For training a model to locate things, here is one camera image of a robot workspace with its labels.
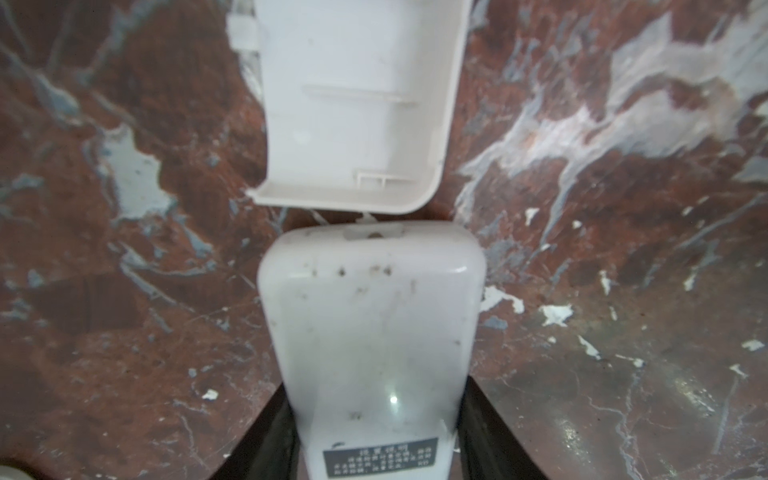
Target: gray sticker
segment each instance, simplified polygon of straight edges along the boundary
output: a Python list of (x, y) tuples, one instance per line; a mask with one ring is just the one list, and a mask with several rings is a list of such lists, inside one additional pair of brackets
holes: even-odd
[(328, 478), (392, 473), (435, 464), (437, 439), (352, 450), (325, 450)]

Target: red marble countertop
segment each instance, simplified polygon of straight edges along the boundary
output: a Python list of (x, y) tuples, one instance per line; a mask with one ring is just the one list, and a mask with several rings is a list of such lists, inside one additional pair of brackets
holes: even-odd
[[(280, 384), (260, 258), (356, 215), (243, 193), (241, 3), (0, 2), (0, 457), (206, 478)], [(475, 6), (443, 182), (406, 217), (466, 225), (524, 303), (487, 305), (472, 375), (553, 480), (768, 477), (767, 5)]]

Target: brown marble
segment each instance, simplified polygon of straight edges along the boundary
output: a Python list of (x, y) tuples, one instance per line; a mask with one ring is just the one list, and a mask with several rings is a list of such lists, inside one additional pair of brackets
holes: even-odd
[[(279, 385), (256, 271), (315, 220), (243, 194), (241, 3), (0, 2), (0, 457), (206, 478)], [(765, 12), (475, 6), (444, 179), (405, 217), (465, 224), (524, 301), (481, 314), (472, 374), (553, 479), (768, 477), (768, 348), (742, 347), (768, 343)]]

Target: white plastic casing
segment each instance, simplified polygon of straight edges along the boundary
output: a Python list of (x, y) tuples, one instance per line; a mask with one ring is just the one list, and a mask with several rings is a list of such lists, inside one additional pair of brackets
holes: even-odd
[(327, 452), (427, 439), (433, 465), (376, 480), (448, 478), (484, 278), (448, 222), (294, 230), (269, 249), (259, 291), (312, 480), (334, 478)]
[[(257, 204), (404, 214), (442, 177), (472, 0), (256, 0)], [(233, 22), (235, 38), (246, 28)]]

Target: marble surface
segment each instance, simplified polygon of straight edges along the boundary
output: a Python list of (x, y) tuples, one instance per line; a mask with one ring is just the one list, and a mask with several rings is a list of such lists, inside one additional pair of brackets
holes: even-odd
[[(266, 125), (229, 11), (0, 0), (0, 457), (206, 478), (280, 384), (260, 258), (356, 215), (243, 193)], [(766, 45), (766, 0), (473, 9), (406, 217), (482, 242), (472, 374), (553, 480), (768, 478)]]

